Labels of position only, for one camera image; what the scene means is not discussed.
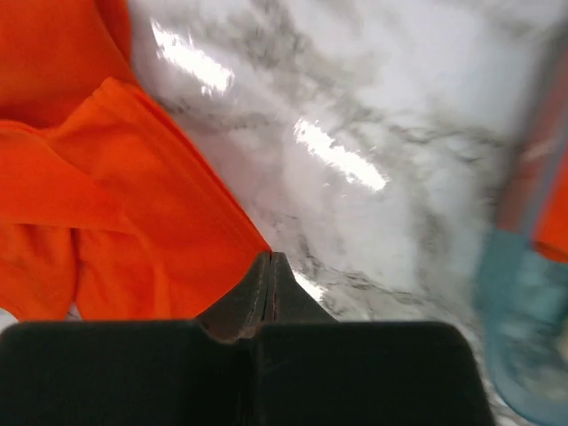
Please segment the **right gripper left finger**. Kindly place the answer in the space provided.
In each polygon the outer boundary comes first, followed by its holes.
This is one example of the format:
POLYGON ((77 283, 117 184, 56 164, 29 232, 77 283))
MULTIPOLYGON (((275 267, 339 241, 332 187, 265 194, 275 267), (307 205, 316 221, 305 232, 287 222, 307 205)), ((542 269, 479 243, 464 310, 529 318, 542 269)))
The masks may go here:
POLYGON ((1 334, 4 425, 245 425, 270 257, 195 319, 26 322, 1 334))

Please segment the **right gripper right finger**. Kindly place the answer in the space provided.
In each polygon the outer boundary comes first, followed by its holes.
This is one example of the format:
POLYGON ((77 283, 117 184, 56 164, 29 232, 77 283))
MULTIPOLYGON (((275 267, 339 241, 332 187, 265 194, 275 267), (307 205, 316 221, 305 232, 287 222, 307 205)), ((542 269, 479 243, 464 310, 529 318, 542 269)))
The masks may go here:
POLYGON ((491 425, 471 348, 439 321, 339 322, 271 257, 254 340, 255 425, 491 425))

